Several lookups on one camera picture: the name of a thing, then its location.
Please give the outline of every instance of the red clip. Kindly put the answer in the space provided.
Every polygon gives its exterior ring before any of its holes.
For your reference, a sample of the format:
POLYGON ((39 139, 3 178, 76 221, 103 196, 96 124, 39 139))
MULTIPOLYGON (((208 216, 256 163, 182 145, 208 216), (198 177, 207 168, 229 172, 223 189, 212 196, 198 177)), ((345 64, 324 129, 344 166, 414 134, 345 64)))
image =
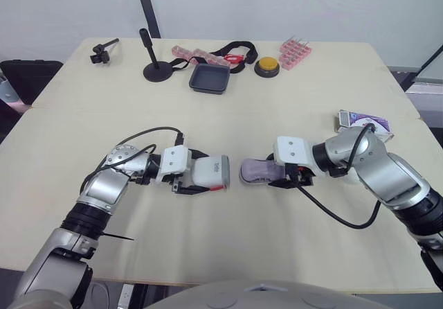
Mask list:
POLYGON ((224 186, 215 186, 213 188, 210 188, 209 191, 217 191, 217 190, 221 190, 224 189, 224 186))
POLYGON ((243 57, 243 55, 228 54, 225 55, 224 59, 231 64, 238 64, 243 60, 243 57))

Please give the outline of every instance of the wooden table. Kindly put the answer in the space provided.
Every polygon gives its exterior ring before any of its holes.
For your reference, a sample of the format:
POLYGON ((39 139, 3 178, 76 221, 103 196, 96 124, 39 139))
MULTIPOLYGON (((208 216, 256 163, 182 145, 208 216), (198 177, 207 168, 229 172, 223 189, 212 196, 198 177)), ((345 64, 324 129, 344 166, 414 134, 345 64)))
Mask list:
MULTIPOLYGON (((98 278, 162 284, 225 279, 300 281, 349 292, 437 291, 419 247, 387 209, 361 231, 325 215, 301 193, 245 186, 239 165, 265 158, 277 135, 322 142, 334 116, 349 109, 382 116, 395 137, 387 143, 443 192, 443 151, 371 46, 312 42, 312 54, 272 79, 253 66, 231 75, 222 96, 193 92, 192 67, 161 83, 142 76, 149 63, 138 39, 122 39, 111 62, 92 65, 87 39, 0 145, 0 266, 24 270, 78 196, 80 183, 114 144, 135 132, 171 125, 185 143, 230 157, 226 191, 175 195, 167 184, 131 184, 90 261, 98 278)), ((161 60, 170 49, 216 50, 227 42, 155 40, 161 60)), ((259 56, 278 56, 277 42, 254 42, 259 56)), ((170 132, 134 141, 159 149, 170 132)), ((307 189, 350 222, 366 221, 375 198, 352 179, 315 179, 307 189)))

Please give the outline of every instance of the pink pill organizer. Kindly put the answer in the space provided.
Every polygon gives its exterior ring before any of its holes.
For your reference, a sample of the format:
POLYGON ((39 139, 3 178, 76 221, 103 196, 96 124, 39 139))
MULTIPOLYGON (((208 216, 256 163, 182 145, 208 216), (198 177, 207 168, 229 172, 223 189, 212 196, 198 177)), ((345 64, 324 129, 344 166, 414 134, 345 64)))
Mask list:
POLYGON ((298 63, 300 63, 305 57, 307 57, 312 51, 312 48, 307 46, 306 43, 301 43, 294 39, 283 42, 280 47, 282 55, 278 58, 282 68, 291 70, 298 63))
MULTIPOLYGON (((189 61, 192 56, 198 56, 200 58, 204 58, 209 64, 216 65, 224 65, 226 67, 230 66, 230 62, 226 61, 224 58, 220 58, 213 54, 209 54, 201 49, 195 49, 194 51, 189 51, 188 49, 184 49, 180 46, 172 47, 172 54, 177 58, 183 58, 184 60, 189 61)), ((193 58, 190 61, 192 64, 197 64, 198 62, 193 58)))

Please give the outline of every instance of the yellow button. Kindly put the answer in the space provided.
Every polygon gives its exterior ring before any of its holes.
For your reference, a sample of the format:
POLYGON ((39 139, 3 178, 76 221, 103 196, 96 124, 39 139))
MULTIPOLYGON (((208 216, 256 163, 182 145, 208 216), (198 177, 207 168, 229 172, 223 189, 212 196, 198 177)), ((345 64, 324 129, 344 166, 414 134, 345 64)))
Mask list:
POLYGON ((263 70, 274 70, 278 66, 278 62, 275 58, 260 58, 258 65, 263 70))

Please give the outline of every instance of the black stand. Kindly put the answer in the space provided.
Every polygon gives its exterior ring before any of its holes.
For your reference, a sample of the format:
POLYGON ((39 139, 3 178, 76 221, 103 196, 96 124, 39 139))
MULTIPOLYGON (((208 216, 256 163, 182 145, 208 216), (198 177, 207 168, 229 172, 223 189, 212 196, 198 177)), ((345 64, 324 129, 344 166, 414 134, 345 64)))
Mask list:
POLYGON ((140 36, 143 41, 143 45, 146 47, 147 52, 151 57, 151 64, 148 64, 143 69, 143 75, 150 82, 163 82, 167 80, 172 75, 172 65, 168 62, 160 61, 158 62, 155 58, 154 50, 152 49, 152 41, 150 34, 146 28, 140 29, 140 36))

